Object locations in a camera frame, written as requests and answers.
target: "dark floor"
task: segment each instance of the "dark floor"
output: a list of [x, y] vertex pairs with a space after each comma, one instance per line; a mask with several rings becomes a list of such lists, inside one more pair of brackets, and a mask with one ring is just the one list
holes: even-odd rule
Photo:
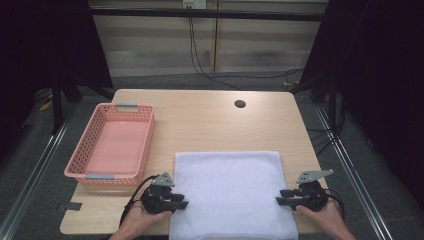
[[[273, 76], [281, 73], [255, 73], [260, 76]], [[216, 79], [232, 84], [241, 90], [285, 91], [284, 78], [254, 79], [231, 77]], [[115, 89], [152, 88], [152, 89], [214, 89], [235, 90], [225, 84], [205, 79], [197, 74], [165, 75], [154, 77], [127, 77], [114, 79]], [[64, 177], [63, 170], [85, 128], [97, 103], [110, 100], [99, 96], [86, 88], [81, 89], [83, 99], [70, 119], [66, 134], [56, 149], [46, 172], [32, 196], [31, 202], [16, 229], [13, 239], [99, 239], [102, 236], [65, 236], [59, 226], [63, 212], [58, 210], [61, 203], [70, 200], [76, 182]], [[18, 199], [21, 189], [37, 165], [44, 148], [51, 138], [52, 108], [38, 111], [44, 102], [43, 95], [38, 96], [36, 106], [19, 132], [19, 141], [9, 149], [7, 161], [0, 169], [0, 221], [6, 219]], [[317, 117], [316, 106], [311, 103], [309, 92], [295, 95], [299, 110], [307, 129], [323, 129]], [[65, 112], [72, 104], [65, 104]], [[309, 131], [312, 144], [319, 152], [328, 143], [328, 136], [319, 131]], [[424, 239], [424, 215], [417, 204], [387, 168], [384, 158], [375, 149], [370, 148], [366, 133], [346, 112], [346, 121], [340, 138], [355, 165], [368, 193], [381, 212], [393, 239]], [[323, 169], [333, 169], [336, 174], [327, 178], [329, 188], [342, 195], [346, 204], [346, 222], [358, 239], [378, 239], [370, 224], [360, 198], [346, 177], [345, 170], [330, 144], [318, 155]], [[328, 239], [324, 234], [307, 236], [300, 239]]]

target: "pink basket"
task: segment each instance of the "pink basket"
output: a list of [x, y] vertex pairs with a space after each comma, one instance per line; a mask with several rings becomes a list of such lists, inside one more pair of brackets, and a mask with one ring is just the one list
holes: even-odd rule
[[154, 124], [152, 106], [97, 105], [65, 175], [83, 184], [140, 184]]

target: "white cloth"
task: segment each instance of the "white cloth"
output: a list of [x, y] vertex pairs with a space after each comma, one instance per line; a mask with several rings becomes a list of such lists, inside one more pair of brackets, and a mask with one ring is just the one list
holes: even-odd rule
[[175, 156], [173, 193], [185, 210], [171, 218], [170, 240], [298, 239], [278, 152], [187, 152]]

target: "gray bracket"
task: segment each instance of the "gray bracket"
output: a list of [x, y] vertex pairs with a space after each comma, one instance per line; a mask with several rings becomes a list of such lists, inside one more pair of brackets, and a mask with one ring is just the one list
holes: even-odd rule
[[334, 173], [334, 171], [332, 169], [322, 170], [322, 171], [303, 171], [300, 174], [299, 178], [297, 179], [296, 183], [301, 184], [301, 183], [313, 182], [317, 179], [326, 177], [326, 176], [331, 175], [333, 173]]
[[155, 186], [163, 186], [163, 187], [173, 187], [174, 181], [172, 181], [171, 176], [167, 172], [162, 173], [161, 175], [157, 176], [152, 181], [152, 185]]

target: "wooden table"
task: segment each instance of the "wooden table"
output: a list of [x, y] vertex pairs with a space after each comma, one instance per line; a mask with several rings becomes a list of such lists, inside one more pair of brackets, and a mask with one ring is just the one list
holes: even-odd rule
[[[246, 103], [235, 106], [237, 100]], [[176, 152], [278, 151], [289, 188], [305, 170], [320, 170], [294, 97], [283, 92], [122, 89], [115, 103], [154, 106], [155, 122], [144, 178], [164, 171], [173, 175]], [[64, 234], [108, 234], [118, 229], [123, 207], [135, 187], [111, 188], [78, 184], [60, 230]], [[300, 233], [320, 232], [309, 218], [294, 212]], [[146, 235], [167, 235], [169, 220]]]

